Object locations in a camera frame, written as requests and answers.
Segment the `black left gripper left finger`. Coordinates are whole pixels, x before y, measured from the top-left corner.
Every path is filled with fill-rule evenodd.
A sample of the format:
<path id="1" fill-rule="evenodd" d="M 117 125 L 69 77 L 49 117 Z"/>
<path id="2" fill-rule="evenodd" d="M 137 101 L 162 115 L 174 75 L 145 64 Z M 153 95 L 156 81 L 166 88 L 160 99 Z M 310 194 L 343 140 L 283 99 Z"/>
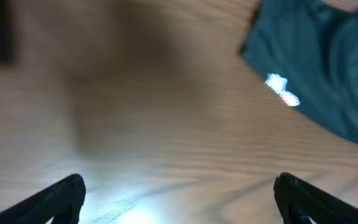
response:
<path id="1" fill-rule="evenodd" d="M 77 224 L 86 195 L 81 175 L 72 174 L 0 213 L 0 224 Z"/>

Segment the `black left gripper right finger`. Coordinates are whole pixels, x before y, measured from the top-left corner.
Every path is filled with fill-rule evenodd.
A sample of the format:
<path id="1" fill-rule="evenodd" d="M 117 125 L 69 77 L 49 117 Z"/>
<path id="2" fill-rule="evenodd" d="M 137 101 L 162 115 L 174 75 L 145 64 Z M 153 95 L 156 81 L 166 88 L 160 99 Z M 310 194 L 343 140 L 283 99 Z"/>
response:
<path id="1" fill-rule="evenodd" d="M 284 224 L 358 224 L 358 208 L 290 173 L 275 179 L 273 191 Z"/>

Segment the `black orange-patterned t-shirt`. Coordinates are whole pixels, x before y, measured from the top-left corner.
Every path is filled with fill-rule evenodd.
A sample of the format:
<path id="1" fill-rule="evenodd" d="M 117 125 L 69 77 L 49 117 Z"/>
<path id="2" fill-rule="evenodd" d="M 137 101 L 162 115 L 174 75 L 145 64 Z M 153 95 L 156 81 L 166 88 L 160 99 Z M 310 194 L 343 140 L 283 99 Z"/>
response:
<path id="1" fill-rule="evenodd" d="M 358 10 L 263 0 L 241 56 L 288 106 L 358 144 Z"/>

